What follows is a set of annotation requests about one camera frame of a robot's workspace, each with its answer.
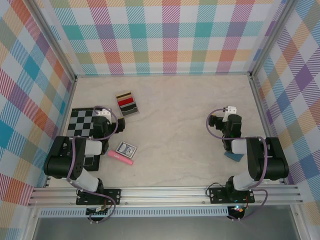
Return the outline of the clear acrylic card stand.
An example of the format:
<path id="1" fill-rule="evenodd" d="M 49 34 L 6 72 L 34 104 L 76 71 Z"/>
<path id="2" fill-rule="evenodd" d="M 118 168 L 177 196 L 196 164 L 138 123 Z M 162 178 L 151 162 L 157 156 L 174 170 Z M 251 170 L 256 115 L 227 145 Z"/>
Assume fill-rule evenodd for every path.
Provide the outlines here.
<path id="1" fill-rule="evenodd" d="M 123 106 L 119 106 L 118 105 L 118 107 L 119 107 L 119 109 L 120 109 L 120 107 L 124 107 L 124 106 L 127 106 L 127 105 L 131 105 L 131 104 L 136 104 L 136 106 L 137 106 L 137 103 L 136 103 L 136 101 L 135 101 L 135 98 L 134 98 L 134 96 L 133 96 L 133 94 L 132 94 L 132 98 L 133 98 L 133 100 L 134 100 L 134 102 L 132 102 L 132 103 L 129 103 L 129 104 L 126 104 L 126 105 L 123 105 Z M 117 100 L 117 104 L 118 104 L 118 101 L 121 101 L 121 100 L 124 100 L 124 99 L 127 99 L 127 98 L 122 98 L 122 99 L 117 99 L 116 98 L 116 100 Z"/>

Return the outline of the stack of black cards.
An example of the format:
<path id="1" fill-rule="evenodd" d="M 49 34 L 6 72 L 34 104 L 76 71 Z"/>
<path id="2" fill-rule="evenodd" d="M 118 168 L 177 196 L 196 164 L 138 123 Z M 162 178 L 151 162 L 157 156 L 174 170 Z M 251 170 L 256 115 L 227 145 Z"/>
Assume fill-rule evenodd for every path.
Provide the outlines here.
<path id="1" fill-rule="evenodd" d="M 128 116 L 128 115 L 132 115 L 134 113 L 137 113 L 139 110 L 138 110 L 137 105 L 135 103 L 133 103 L 130 105 L 120 107 L 120 111 L 123 116 Z"/>

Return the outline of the blue leather card holder wallet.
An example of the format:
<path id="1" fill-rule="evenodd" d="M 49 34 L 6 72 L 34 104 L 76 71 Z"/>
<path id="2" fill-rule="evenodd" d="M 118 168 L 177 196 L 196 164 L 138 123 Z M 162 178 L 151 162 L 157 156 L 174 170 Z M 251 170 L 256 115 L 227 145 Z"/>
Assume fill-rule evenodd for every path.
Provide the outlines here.
<path id="1" fill-rule="evenodd" d="M 232 152 L 225 152 L 224 153 L 224 155 L 227 157 L 227 158 L 229 158 L 229 159 L 231 159 L 231 160 L 233 160 L 233 161 L 235 161 L 235 162 L 240 162 L 241 161 L 241 159 L 243 158 L 243 154 L 239 154 L 239 153 L 232 153 Z"/>

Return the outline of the blue playing card deck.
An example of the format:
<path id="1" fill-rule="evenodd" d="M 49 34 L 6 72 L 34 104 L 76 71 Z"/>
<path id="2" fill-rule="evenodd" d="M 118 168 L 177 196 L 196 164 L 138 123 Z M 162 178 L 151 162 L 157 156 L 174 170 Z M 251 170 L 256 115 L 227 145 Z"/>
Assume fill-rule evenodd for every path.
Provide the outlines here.
<path id="1" fill-rule="evenodd" d="M 130 143 L 121 141 L 115 151 L 126 158 L 132 159 L 137 151 L 137 147 Z"/>

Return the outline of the black grey folding chessboard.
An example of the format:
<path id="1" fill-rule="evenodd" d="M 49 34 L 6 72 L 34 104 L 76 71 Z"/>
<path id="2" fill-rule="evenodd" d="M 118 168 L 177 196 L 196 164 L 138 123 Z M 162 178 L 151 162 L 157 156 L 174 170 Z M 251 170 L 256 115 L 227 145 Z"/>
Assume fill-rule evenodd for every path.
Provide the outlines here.
<path id="1" fill-rule="evenodd" d="M 66 135 L 68 137 L 81 136 L 85 138 L 93 138 L 93 121 L 94 117 L 98 117 L 98 111 L 103 110 L 101 107 L 97 108 L 73 108 L 67 127 Z M 100 166 L 99 155 L 86 155 L 84 157 L 83 167 L 88 172 L 97 172 Z"/>

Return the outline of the pink tube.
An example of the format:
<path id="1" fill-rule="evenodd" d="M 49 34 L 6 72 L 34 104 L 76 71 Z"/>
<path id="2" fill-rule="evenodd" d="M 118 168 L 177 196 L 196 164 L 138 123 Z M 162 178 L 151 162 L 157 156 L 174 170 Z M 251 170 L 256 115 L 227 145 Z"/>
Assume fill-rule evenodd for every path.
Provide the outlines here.
<path id="1" fill-rule="evenodd" d="M 121 161 L 121 162 L 123 162 L 125 164 L 128 164 L 128 165 L 133 165 L 133 163 L 134 163 L 130 158 L 127 158 L 127 157 L 125 157 L 125 156 L 123 156 L 123 155 L 121 155 L 121 154 L 119 154 L 119 153 L 117 153 L 116 151 L 113 151 L 113 150 L 109 150 L 107 152 L 107 156 L 111 157 L 113 159 L 116 159 L 118 161 Z"/>

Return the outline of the right aluminium side rail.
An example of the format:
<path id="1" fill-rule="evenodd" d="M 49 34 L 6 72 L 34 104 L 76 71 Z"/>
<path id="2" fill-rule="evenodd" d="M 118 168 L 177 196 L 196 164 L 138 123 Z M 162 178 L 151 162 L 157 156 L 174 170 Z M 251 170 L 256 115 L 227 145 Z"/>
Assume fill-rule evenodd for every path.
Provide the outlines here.
<path id="1" fill-rule="evenodd" d="M 256 155 L 256 160 L 254 161 L 256 166 L 254 166 L 252 163 L 249 166 L 253 170 L 257 170 L 257 176 L 263 176 L 264 180 L 277 181 L 280 179 L 285 179 L 289 175 L 289 165 L 283 152 L 281 143 L 277 137 L 273 137 L 271 134 L 270 127 L 267 123 L 267 117 L 264 113 L 263 103 L 257 91 L 256 84 L 251 77 L 248 79 L 265 133 L 265 138 L 263 140 L 266 143 L 266 147 L 261 146 L 260 149 L 258 149 L 257 145 L 250 147 L 250 150 Z"/>

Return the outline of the aluminium side rail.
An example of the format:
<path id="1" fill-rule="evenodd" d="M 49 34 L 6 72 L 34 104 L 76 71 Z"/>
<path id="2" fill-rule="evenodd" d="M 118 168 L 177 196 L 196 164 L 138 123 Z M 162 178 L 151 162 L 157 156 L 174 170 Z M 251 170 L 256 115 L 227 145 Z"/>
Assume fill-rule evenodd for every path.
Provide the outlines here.
<path id="1" fill-rule="evenodd" d="M 54 137 L 56 136 L 64 136 L 67 131 L 67 122 L 69 121 L 70 114 L 71 114 L 71 105 L 75 95 L 76 87 L 77 87 L 78 79 L 75 80 L 71 84 L 71 90 L 69 92 L 69 96 L 67 98 L 66 105 L 64 107 L 63 118 L 61 120 L 60 128 L 58 132 L 55 133 Z M 43 181 L 41 182 L 42 188 L 68 188 L 70 185 L 64 179 L 55 179 L 51 176 L 45 176 Z"/>
<path id="2" fill-rule="evenodd" d="M 277 181 L 280 179 L 285 179 L 289 175 L 289 165 L 283 152 L 281 143 L 277 137 L 273 137 L 271 134 L 270 127 L 267 123 L 267 117 L 264 113 L 263 103 L 257 91 L 256 84 L 251 77 L 248 79 L 265 133 L 265 138 L 263 140 L 266 143 L 266 147 L 261 146 L 260 149 L 258 149 L 257 145 L 250 147 L 250 150 L 256 155 L 256 160 L 254 161 L 256 166 L 254 166 L 252 163 L 249 166 L 253 170 L 257 170 L 257 176 L 263 176 L 264 180 Z"/>

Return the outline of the left aluminium side rail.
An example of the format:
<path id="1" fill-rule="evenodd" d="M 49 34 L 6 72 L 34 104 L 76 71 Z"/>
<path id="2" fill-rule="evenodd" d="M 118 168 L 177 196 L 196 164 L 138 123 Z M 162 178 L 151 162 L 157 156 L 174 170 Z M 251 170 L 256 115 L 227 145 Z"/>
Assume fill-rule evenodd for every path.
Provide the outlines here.
<path id="1" fill-rule="evenodd" d="M 67 98 L 66 105 L 64 107 L 63 118 L 61 120 L 60 128 L 58 132 L 55 133 L 54 137 L 56 136 L 64 136 L 67 131 L 67 122 L 69 121 L 70 114 L 71 114 L 71 105 L 75 95 L 76 87 L 77 87 L 78 79 L 75 80 L 71 84 L 71 90 L 69 92 L 69 96 Z M 55 179 L 51 176 L 45 176 L 43 181 L 41 182 L 42 188 L 68 188 L 70 185 L 64 179 Z"/>

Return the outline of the rear aluminium table rail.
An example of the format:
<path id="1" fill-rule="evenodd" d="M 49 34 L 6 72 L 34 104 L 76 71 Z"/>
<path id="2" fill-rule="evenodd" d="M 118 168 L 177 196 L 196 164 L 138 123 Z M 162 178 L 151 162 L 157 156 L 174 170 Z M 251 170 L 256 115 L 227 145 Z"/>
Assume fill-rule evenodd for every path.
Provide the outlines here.
<path id="1" fill-rule="evenodd" d="M 249 72 L 196 72 L 196 73 L 137 73 L 137 74 L 78 74 L 81 78 L 164 77 L 164 76 L 249 76 Z"/>

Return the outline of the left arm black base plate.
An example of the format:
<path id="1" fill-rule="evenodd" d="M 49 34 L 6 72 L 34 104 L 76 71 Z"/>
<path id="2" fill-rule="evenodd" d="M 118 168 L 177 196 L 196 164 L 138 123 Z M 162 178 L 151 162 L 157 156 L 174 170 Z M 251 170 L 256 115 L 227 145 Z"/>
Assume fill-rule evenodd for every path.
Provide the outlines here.
<path id="1" fill-rule="evenodd" d="M 112 198 L 115 201 L 116 205 L 120 204 L 121 189 L 105 188 L 101 194 Z M 100 195 L 98 196 L 96 194 L 91 194 L 80 190 L 76 191 L 76 195 L 76 205 L 110 205 L 113 203 L 109 198 L 105 198 Z"/>

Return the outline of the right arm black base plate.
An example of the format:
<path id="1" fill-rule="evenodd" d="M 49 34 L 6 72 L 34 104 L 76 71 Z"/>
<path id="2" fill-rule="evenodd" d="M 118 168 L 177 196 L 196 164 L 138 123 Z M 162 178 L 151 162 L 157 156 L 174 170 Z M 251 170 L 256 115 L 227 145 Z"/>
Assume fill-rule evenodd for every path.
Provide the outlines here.
<path id="1" fill-rule="evenodd" d="M 255 197 L 252 191 L 228 192 L 225 187 L 209 188 L 209 198 L 211 204 L 252 204 Z"/>

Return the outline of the long aluminium mounting rail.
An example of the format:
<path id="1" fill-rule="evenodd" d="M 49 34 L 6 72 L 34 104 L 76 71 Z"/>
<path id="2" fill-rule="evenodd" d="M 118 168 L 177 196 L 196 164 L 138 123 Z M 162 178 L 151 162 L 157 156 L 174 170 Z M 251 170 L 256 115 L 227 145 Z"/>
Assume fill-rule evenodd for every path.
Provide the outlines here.
<path id="1" fill-rule="evenodd" d="M 262 191 L 254 191 L 255 203 L 249 206 L 301 205 L 302 195 L 296 185 L 261 185 Z M 245 206 L 246 203 L 211 204 L 206 186 L 163 187 L 111 187 L 121 189 L 118 207 L 198 207 Z M 28 203 L 30 208 L 96 207 L 100 205 L 76 205 L 77 190 L 73 187 L 35 188 Z"/>

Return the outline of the right aluminium frame post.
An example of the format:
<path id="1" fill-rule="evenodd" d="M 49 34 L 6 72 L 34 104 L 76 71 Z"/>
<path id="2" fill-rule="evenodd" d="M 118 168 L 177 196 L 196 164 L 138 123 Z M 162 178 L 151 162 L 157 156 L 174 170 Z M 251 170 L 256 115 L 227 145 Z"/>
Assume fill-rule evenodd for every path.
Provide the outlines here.
<path id="1" fill-rule="evenodd" d="M 248 69 L 251 77 L 255 76 L 262 67 L 297 2 L 298 0 L 274 0 L 262 28 L 263 37 L 258 42 L 259 46 L 254 49 L 256 52 Z"/>

